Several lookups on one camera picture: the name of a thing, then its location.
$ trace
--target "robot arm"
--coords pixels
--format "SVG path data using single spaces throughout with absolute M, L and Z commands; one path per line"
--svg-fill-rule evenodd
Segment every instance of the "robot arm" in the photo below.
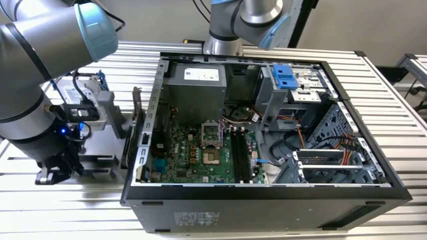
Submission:
M 40 84 L 112 54 L 116 31 L 93 3 L 0 0 L 0 8 L 13 21 L 0 26 L 0 136 L 36 160 L 36 184 L 55 184 L 83 166 L 68 122 L 47 110 Z
M 291 20 L 283 5 L 283 0 L 211 0 L 210 36 L 203 52 L 239 56 L 242 39 L 264 50 L 275 48 Z

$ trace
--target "black computer chassis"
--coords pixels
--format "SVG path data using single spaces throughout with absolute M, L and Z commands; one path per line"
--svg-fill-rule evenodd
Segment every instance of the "black computer chassis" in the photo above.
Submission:
M 412 200 L 326 61 L 184 53 L 160 56 L 156 79 L 168 73 L 164 61 L 320 64 L 392 187 L 131 186 L 133 166 L 129 166 L 120 204 L 132 208 L 148 233 L 342 231 Z

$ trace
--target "slotted aluminum surface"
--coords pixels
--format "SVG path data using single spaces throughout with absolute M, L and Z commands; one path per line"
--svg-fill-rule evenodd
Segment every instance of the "slotted aluminum surface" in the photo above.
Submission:
M 200 53 L 197 44 L 121 42 L 117 52 L 81 72 L 107 74 L 115 104 L 132 109 L 132 88 L 141 88 L 148 105 L 160 52 Z M 244 47 L 247 57 L 327 61 L 347 90 L 371 133 L 390 159 L 414 200 L 348 232 L 147 234 L 129 208 L 119 204 L 123 186 L 108 177 L 97 181 L 36 186 L 36 163 L 8 143 L 0 144 L 0 233 L 23 238 L 141 239 L 372 239 L 427 238 L 427 138 L 426 125 L 402 102 L 370 61 L 351 51 Z M 60 97 L 43 86 L 53 103 Z

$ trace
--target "open computer tower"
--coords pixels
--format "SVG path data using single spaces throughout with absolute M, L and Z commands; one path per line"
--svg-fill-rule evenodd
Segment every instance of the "open computer tower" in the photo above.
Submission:
M 131 139 L 148 233 L 348 230 L 411 200 L 324 61 L 161 53 Z

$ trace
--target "power supply label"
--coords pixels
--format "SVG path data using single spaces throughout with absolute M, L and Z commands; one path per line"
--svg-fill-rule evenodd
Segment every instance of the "power supply label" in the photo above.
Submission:
M 210 68 L 185 68 L 184 80 L 219 81 L 220 71 Z

